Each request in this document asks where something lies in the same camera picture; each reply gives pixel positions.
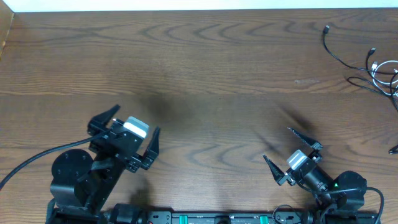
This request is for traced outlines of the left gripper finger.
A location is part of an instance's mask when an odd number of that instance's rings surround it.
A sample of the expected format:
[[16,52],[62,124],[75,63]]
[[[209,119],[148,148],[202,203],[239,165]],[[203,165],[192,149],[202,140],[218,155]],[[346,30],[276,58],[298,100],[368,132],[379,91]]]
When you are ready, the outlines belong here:
[[120,106],[114,105],[111,109],[92,117],[88,123],[89,128],[105,128],[113,116],[119,111]]
[[159,155],[159,136],[160,136],[160,128],[156,127],[155,131],[152,135],[152,139],[142,156],[142,165],[141,167],[145,170],[148,170],[154,161],[157,159]]

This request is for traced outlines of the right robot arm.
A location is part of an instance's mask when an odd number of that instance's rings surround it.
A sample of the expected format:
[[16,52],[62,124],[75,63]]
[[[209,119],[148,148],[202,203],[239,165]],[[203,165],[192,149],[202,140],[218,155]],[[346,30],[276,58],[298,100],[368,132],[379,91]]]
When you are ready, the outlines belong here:
[[314,196],[317,208],[303,213],[300,222],[359,223],[358,210],[364,205],[367,180],[353,171],[345,171],[337,178],[332,179],[318,165],[323,159],[320,154],[323,145],[293,128],[290,130],[312,148],[312,152],[306,155],[300,149],[296,150],[287,159],[289,169],[285,172],[267,156],[263,156],[263,158],[278,185],[284,183],[291,186],[298,185]]

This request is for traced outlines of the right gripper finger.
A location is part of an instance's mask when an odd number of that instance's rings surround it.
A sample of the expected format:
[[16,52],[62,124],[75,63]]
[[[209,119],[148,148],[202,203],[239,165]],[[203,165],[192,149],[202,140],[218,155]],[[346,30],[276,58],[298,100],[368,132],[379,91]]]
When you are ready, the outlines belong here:
[[274,164],[265,154],[263,158],[270,168],[271,174],[278,185],[283,185],[287,177],[285,172],[283,172],[276,164]]
[[323,145],[319,141],[298,132],[294,128],[288,127],[288,129],[291,130],[301,141],[303,141],[306,145],[311,147],[313,150],[321,151],[323,149]]

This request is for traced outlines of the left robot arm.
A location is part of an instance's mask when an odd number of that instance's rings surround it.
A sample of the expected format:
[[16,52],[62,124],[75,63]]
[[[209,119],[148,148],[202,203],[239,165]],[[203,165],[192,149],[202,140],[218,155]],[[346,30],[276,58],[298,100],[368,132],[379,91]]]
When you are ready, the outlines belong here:
[[121,121],[114,117],[120,109],[111,109],[91,118],[88,134],[92,136],[91,157],[82,149],[59,155],[52,165],[53,199],[47,206],[47,223],[147,223],[146,211],[118,203],[108,212],[102,210],[125,170],[147,170],[159,155],[160,128],[155,128],[143,155],[138,150],[148,135],[149,126],[130,116]]

